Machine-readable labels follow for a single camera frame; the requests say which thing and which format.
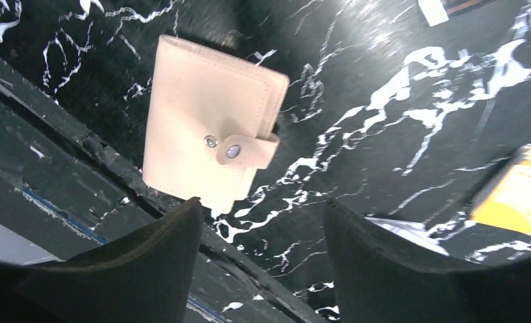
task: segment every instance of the gray surface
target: gray surface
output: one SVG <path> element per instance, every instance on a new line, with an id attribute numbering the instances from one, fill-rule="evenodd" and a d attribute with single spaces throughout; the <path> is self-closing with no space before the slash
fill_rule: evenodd
<path id="1" fill-rule="evenodd" d="M 0 261 L 11 264 L 37 264 L 52 260 L 59 258 L 0 225 Z"/>

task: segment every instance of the stitching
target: stitching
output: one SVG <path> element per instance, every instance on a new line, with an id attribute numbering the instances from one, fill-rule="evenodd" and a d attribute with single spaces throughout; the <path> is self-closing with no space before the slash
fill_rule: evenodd
<path id="1" fill-rule="evenodd" d="M 188 51 L 188 50 L 186 50 L 186 49 L 184 49 L 184 48 L 181 48 L 181 47 L 179 47 L 179 46 L 175 46 L 175 48 L 179 49 L 179 50 L 182 51 L 182 52 L 186 52 L 186 53 L 188 53 L 188 54 L 191 54 L 190 51 Z M 168 52 L 168 46 L 164 46 L 162 49 L 163 49 L 164 52 Z M 210 54 L 212 57 L 215 57 L 216 59 L 219 59 L 220 61 L 224 61 L 224 60 L 226 59 L 226 57 L 223 57 L 223 56 L 222 56 L 223 53 L 214 52 L 213 50 L 209 50 L 209 51 L 208 51 L 208 54 Z M 229 66 L 229 67 L 222 67 L 222 66 L 220 66 L 220 65 L 217 65 L 217 64 L 215 64 L 215 63 L 212 63 L 211 61 L 208 60 L 207 57 L 199 57 L 199 58 L 200 58 L 200 61 L 201 61 L 201 62 L 204 62 L 205 64 L 210 65 L 210 66 L 212 66 L 212 67 L 214 67 L 214 68 L 223 69 L 223 70 L 226 70 L 227 72 L 233 73 L 233 74 L 235 74 L 235 75 L 239 75 L 239 76 L 245 77 L 245 78 L 247 78 L 247 79 L 255 80 L 255 81 L 257 81 L 257 82 L 262 83 L 262 84 L 265 86 L 265 91 L 263 92 L 263 95 L 262 95 L 262 98 L 261 98 L 261 100 L 260 100 L 260 104 L 259 104 L 260 109 L 257 110 L 257 111 L 255 112 L 254 120 L 253 120 L 253 123 L 252 123 L 252 131 L 257 131 L 258 129 L 256 129 L 256 126 L 257 126 L 257 123 L 258 123 L 258 121 L 259 121 L 259 119 L 260 119 L 261 114 L 262 114 L 262 113 L 264 112 L 264 110 L 265 110 L 265 107 L 264 107 L 264 101 L 265 101 L 265 98 L 267 97 L 267 94 L 270 93 L 270 85 L 269 85 L 267 82 L 265 82 L 265 81 L 263 81 L 263 80 L 261 80 L 261 79 L 259 79 L 259 78 L 257 78 L 257 77 L 253 77 L 253 76 L 251 76 L 251 75 L 249 75 L 249 74 L 246 74 L 246 73 L 241 73 L 240 71 L 232 71 L 232 70 L 231 70 L 231 68 L 232 68 L 231 65 L 239 66 L 239 67 L 243 68 L 243 70 L 247 70 L 247 69 L 249 68 L 249 66 L 246 64 L 246 62 L 227 61 L 228 64 L 230 64 L 230 66 Z M 273 108 L 273 110 L 276 110 L 276 107 L 280 104 L 279 101 L 281 100 L 281 94 L 282 94 L 282 93 L 283 93 L 283 92 L 280 92 L 279 95 L 277 96 L 277 99 L 276 99 L 276 101 L 275 101 L 275 102 L 276 102 L 276 105 L 275 105 L 275 107 Z M 213 158 L 208 158 L 207 161 L 208 161 L 208 162 L 215 162 L 215 160 L 214 160 Z M 246 171 L 245 168 L 243 169 L 243 171 L 242 171 L 242 170 L 237 170 L 236 175 L 235 175 L 235 177 L 234 177 L 234 180 L 230 182 L 231 184 L 230 184 L 230 186 L 229 186 L 229 191 L 231 191 L 231 190 L 234 189 L 234 184 L 235 184 L 237 187 L 239 187 L 239 185 L 240 185 L 240 177 L 241 177 L 241 175 L 242 175 L 242 172 L 245 172 L 245 171 Z M 152 171 L 151 173 L 152 173 L 153 175 L 158 175 L 158 174 L 160 174 L 160 173 L 157 172 L 157 171 Z M 164 184 L 161 184 L 161 185 L 158 186 L 158 187 L 160 187 L 161 189 L 163 189 L 163 190 L 165 190 L 165 191 L 168 191 L 168 192 L 169 192 L 170 194 L 172 194 L 172 195 L 176 195 L 177 197 L 181 197 L 181 196 L 182 196 L 181 193 L 178 193 L 178 192 L 176 192 L 175 190 L 168 188 L 168 187 L 167 187 L 166 185 L 164 185 Z M 233 193 L 228 194 L 228 196 L 229 196 L 229 197 L 232 197 L 232 198 L 233 198 L 233 195 L 234 195 Z"/>
<path id="2" fill-rule="evenodd" d="M 269 128 L 270 128 L 269 133 L 270 134 L 271 134 L 271 129 L 273 128 L 273 125 L 275 124 L 275 121 L 277 119 L 277 115 L 279 114 L 279 111 L 281 110 L 281 105 L 283 103 L 283 98 L 284 97 L 285 97 L 284 91 L 281 90 L 279 92 L 279 94 L 277 94 L 277 99 L 275 100 L 274 108 L 271 109 L 272 115 L 271 115 L 270 119 L 272 119 L 272 120 L 271 120 L 271 124 L 269 125 Z"/>

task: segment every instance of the leather wallet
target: leather wallet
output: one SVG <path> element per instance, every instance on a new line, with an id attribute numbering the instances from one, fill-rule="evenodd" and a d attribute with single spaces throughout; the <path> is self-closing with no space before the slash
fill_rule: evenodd
<path id="1" fill-rule="evenodd" d="M 146 129 L 143 180 L 229 213 L 257 169 L 271 162 L 286 75 L 222 52 L 160 36 Z"/>

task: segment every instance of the blue line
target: blue line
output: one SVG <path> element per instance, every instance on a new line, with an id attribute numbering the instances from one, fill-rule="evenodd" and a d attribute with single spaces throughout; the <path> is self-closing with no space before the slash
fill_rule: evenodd
<path id="1" fill-rule="evenodd" d="M 34 200 L 37 200 L 39 203 L 43 204 L 45 207 L 49 208 L 51 211 L 55 212 L 55 214 L 57 214 L 57 216 L 59 216 L 65 222 L 67 222 L 70 225 L 72 225 L 73 227 L 75 227 L 82 234 L 84 234 L 87 237 L 97 241 L 100 244 L 106 244 L 107 243 L 106 239 L 101 238 L 100 236 L 97 236 L 93 231 L 91 231 L 91 229 L 88 226 L 86 226 L 86 225 L 74 220 L 73 218 L 71 218 L 69 216 L 65 216 L 64 215 L 65 212 L 63 210 L 58 209 L 56 206 L 51 204 L 49 201 L 47 201 L 46 199 L 44 199 L 41 196 L 37 195 L 34 191 L 30 190 L 29 188 L 24 188 L 22 191 L 24 193 L 26 193 L 27 195 L 29 195 L 30 197 L 32 197 Z"/>
<path id="2" fill-rule="evenodd" d="M 216 313 L 216 311 L 214 309 L 208 308 L 207 306 L 204 306 L 202 303 L 200 303 L 199 301 L 197 301 L 195 298 L 193 298 L 190 295 L 188 295 L 188 303 L 192 303 L 194 306 L 196 306 L 197 308 L 202 310 L 204 312 L 204 314 L 206 314 L 208 316 L 211 316 L 212 318 L 215 318 L 218 322 L 229 323 L 228 320 L 226 320 L 221 315 Z"/>

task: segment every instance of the yellow object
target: yellow object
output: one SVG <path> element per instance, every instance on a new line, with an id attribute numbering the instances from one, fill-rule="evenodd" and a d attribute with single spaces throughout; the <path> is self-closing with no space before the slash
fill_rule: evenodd
<path id="1" fill-rule="evenodd" d="M 523 148 L 517 159 L 494 189 L 476 201 L 471 219 L 531 235 L 531 147 Z"/>

